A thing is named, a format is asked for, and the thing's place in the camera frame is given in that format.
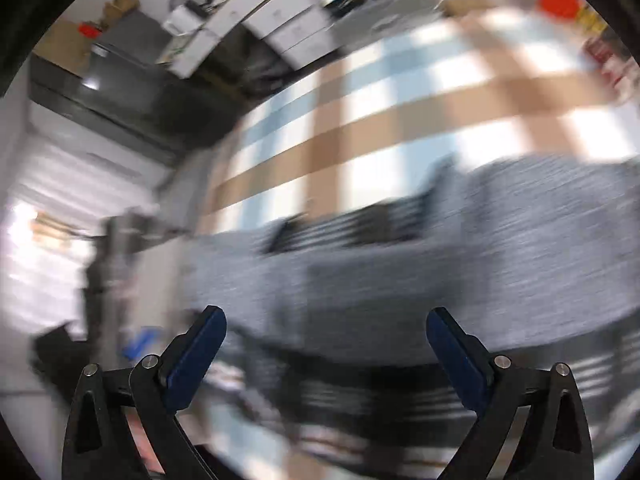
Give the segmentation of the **black wall television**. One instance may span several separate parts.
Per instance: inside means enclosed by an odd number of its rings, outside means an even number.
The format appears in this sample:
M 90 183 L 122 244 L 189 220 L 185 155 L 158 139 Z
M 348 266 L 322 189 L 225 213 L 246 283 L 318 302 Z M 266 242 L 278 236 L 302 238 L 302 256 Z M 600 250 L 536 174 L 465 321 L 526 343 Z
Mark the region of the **black wall television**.
M 85 77 L 36 54 L 29 71 L 35 103 L 166 167 L 214 145 L 240 114 L 215 91 L 111 50 L 90 54 Z

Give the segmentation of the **checkered blue brown bedspread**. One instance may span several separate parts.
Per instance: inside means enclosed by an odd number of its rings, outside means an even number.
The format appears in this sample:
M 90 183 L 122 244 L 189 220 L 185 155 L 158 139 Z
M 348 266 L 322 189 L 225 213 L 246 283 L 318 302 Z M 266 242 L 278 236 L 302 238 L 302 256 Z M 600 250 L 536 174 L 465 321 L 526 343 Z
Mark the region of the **checkered blue brown bedspread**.
M 446 18 L 315 70 L 248 112 L 220 146 L 198 230 L 251 230 L 414 194 L 454 156 L 465 169 L 530 153 L 618 162 L 639 153 L 582 38 L 540 13 Z

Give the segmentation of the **dark plaid fleece-lined garment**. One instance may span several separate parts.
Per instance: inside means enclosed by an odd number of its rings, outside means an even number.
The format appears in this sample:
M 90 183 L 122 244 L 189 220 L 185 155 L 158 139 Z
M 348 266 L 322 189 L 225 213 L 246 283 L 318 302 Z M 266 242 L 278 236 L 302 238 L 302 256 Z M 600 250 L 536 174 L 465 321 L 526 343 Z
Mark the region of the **dark plaid fleece-lined garment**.
M 491 351 L 574 372 L 597 453 L 639 432 L 639 164 L 526 156 L 317 222 L 194 237 L 186 298 L 228 318 L 208 381 L 292 445 L 433 477 L 473 416 L 425 337 L 446 308 Z

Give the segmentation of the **white drawer desk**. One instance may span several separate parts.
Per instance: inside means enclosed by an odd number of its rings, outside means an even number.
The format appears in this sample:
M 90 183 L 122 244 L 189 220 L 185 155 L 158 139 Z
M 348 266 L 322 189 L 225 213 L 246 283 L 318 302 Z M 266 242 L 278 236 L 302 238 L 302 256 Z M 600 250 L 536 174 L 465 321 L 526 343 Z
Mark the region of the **white drawer desk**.
M 323 0 L 227 0 L 203 23 L 176 38 L 163 63 L 181 79 L 219 47 L 233 29 L 244 27 L 262 40 L 294 70 L 336 51 L 334 18 Z

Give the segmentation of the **orange red cloth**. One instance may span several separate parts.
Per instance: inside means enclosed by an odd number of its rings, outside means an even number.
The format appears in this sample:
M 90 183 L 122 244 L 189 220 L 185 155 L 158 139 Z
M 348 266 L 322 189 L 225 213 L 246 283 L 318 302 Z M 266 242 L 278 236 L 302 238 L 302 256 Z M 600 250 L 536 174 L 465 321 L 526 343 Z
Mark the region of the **orange red cloth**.
M 574 21 L 580 11 L 580 0 L 537 0 L 537 8 L 559 20 Z

